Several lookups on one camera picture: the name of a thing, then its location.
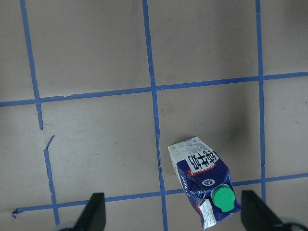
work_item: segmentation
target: grid line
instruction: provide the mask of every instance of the grid line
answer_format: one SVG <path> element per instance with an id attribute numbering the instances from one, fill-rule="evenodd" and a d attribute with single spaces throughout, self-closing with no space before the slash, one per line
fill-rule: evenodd
<path id="1" fill-rule="evenodd" d="M 294 78 L 294 77 L 308 77 L 308 72 L 294 72 L 294 73 L 268 75 L 268 76 L 264 76 L 264 81 L 284 79 L 284 78 Z M 255 81 L 259 81 L 258 76 L 208 80 L 208 81 L 179 83 L 179 84 L 170 84 L 170 85 L 159 85 L 159 86 L 156 86 L 156 90 L 163 91 L 163 90 L 170 90 L 170 89 L 197 88 L 197 87 L 224 85 L 224 84 L 232 84 L 232 83 L 255 82 Z M 73 94 L 69 96 L 50 96 L 50 97 L 42 97 L 39 99 L 39 101 L 41 103 L 49 103 L 49 102 L 57 102 L 57 101 L 65 101 L 65 100 L 76 100 L 76 99 L 88 99 L 88 98 L 97 98 L 97 97 L 106 97 L 106 96 L 115 96 L 115 95 L 137 94 L 137 93 L 144 93 L 144 92 L 152 92 L 152 87 L 123 89 L 123 90 L 110 90 L 110 91 L 100 91 L 100 92 L 91 92 L 91 93 L 80 93 L 80 94 Z M 5 102 L 0 102 L 0 107 L 30 105 L 30 104 L 35 104 L 35 103 L 36 103 L 36 100 L 34 99 L 5 101 Z"/>
<path id="2" fill-rule="evenodd" d="M 293 175 L 286 175 L 286 176 L 279 176 L 279 177 L 265 178 L 265 182 L 278 182 L 278 181 L 295 180 L 295 179 L 301 179 L 301 178 L 308 178 L 308 172 L 300 173 L 300 174 L 293 174 Z M 259 184 L 259 183 L 261 183 L 261 179 L 237 181 L 237 182 L 233 182 L 232 185 L 233 187 L 239 187 L 239 186 Z M 163 193 L 164 195 L 173 195 L 173 194 L 184 193 L 184 190 L 183 189 L 165 190 Z M 161 196 L 161 192 L 160 191 L 159 192 L 149 192 L 149 193 L 147 192 L 147 193 L 140 193 L 140 194 L 124 195 L 124 196 L 106 197 L 105 201 L 108 203 L 108 202 L 114 202 L 114 201 L 149 198 L 149 197 L 155 197 L 155 196 Z M 72 206 L 78 206 L 78 205 L 86 205 L 87 203 L 88 203 L 88 200 L 66 202 L 66 203 L 57 204 L 57 207 L 58 208 L 72 207 Z M 53 205 L 38 205 L 38 206 L 17 208 L 12 212 L 12 216 L 15 214 L 21 213 L 21 212 L 37 211 L 37 210 L 44 210 L 44 209 L 53 209 Z"/>
<path id="3" fill-rule="evenodd" d="M 263 85 L 263 54 L 262 54 L 262 29 L 260 0 L 256 0 L 257 23 L 257 54 L 259 78 L 259 112 L 260 112 L 260 163 L 261 163 L 261 198 L 266 201 L 265 185 L 265 128 L 264 128 L 264 85 Z"/>
<path id="4" fill-rule="evenodd" d="M 39 88 L 38 88 L 38 82 L 37 82 L 36 73 L 35 73 L 35 65 L 34 65 L 34 58 L 33 58 L 32 45 L 31 45 L 31 36 L 30 36 L 30 29 L 29 29 L 25 0 L 20 0 L 20 9 L 21 9 L 22 19 L 23 19 L 23 24 L 24 24 L 25 40 L 26 40 L 26 47 L 27 47 L 27 53 L 28 53 L 28 61 L 29 61 L 31 79 L 32 79 L 34 98 L 35 98 L 35 103 L 36 103 L 37 112 L 38 112 L 38 119 L 39 119 L 38 124 L 39 124 L 39 129 L 43 130 L 44 125 L 43 125 L 43 117 L 42 117 L 42 107 L 40 104 L 40 97 L 39 97 L 39 91 L 38 91 Z"/>
<path id="5" fill-rule="evenodd" d="M 165 183 L 164 183 L 163 171 L 161 168 L 161 157 L 160 157 L 160 150 L 159 150 L 160 129 L 159 129 L 159 116 L 158 116 L 158 99 L 157 99 L 157 91 L 156 91 L 156 80 L 155 80 L 155 73 L 154 73 L 150 21 L 149 21 L 149 11 L 148 11 L 148 1 L 147 0 L 142 0 L 142 7 L 143 7 L 146 48 L 147 48 L 147 53 L 148 53 L 149 74 L 150 74 L 151 88 L 152 88 L 153 116 L 154 116 L 154 127 L 155 127 L 159 187 L 160 187 L 160 194 L 162 197 L 163 226 L 164 226 L 164 231 L 168 231 Z"/>
<path id="6" fill-rule="evenodd" d="M 58 212 L 58 205 L 57 205 L 57 199 L 56 199 L 56 192 L 53 185 L 52 180 L 52 170 L 51 170 L 51 164 L 49 159 L 49 145 L 51 144 L 51 141 L 53 140 L 54 135 L 50 138 L 48 144 L 46 145 L 46 148 L 44 149 L 44 158 L 45 158 L 45 164 L 47 169 L 47 177 L 48 177 L 48 184 L 49 184 L 49 190 L 51 193 L 51 203 L 53 208 L 53 215 L 56 225 L 60 224 L 60 218 L 59 218 L 59 212 Z"/>

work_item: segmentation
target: white label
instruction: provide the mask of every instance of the white label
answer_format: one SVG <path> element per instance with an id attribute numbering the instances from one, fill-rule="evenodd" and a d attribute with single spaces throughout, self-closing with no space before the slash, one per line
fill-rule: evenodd
<path id="1" fill-rule="evenodd" d="M 202 205 L 199 206 L 200 210 L 203 215 L 204 224 L 203 229 L 207 229 L 209 227 L 212 227 L 213 225 L 216 225 L 216 219 L 213 214 L 213 209 L 210 201 L 206 199 Z"/>
<path id="2" fill-rule="evenodd" d="M 219 159 L 214 151 L 198 137 L 173 144 L 168 147 L 168 150 L 170 152 L 172 165 L 179 180 L 180 177 L 176 167 L 178 162 L 186 160 L 189 168 L 194 174 L 212 168 Z"/>

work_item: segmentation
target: gray floor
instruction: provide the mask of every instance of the gray floor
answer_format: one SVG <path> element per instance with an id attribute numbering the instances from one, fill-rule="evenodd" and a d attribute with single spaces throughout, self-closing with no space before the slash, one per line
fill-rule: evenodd
<path id="1" fill-rule="evenodd" d="M 51 230 L 105 192 L 106 231 L 200 231 L 167 151 L 194 136 L 239 199 L 308 225 L 308 1 L 258 4 L 2 0 L 0 230 Z"/>

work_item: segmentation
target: green bottle cap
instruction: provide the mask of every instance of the green bottle cap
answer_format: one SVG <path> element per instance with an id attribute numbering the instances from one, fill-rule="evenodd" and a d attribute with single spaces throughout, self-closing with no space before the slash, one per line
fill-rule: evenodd
<path id="1" fill-rule="evenodd" d="M 221 185 L 213 190 L 211 195 L 214 204 L 221 208 L 222 212 L 234 209 L 235 194 L 228 185 Z"/>

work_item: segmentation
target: floor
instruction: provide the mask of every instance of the floor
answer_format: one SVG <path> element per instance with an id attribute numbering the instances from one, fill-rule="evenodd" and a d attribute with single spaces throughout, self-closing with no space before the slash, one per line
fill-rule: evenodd
<path id="1" fill-rule="evenodd" d="M 1 1 L 0 230 L 49 231 L 105 192 L 106 231 L 200 231 L 167 151 L 194 136 L 229 166 L 239 200 L 254 190 L 308 225 L 307 11 Z M 209 230 L 244 228 L 238 213 Z"/>

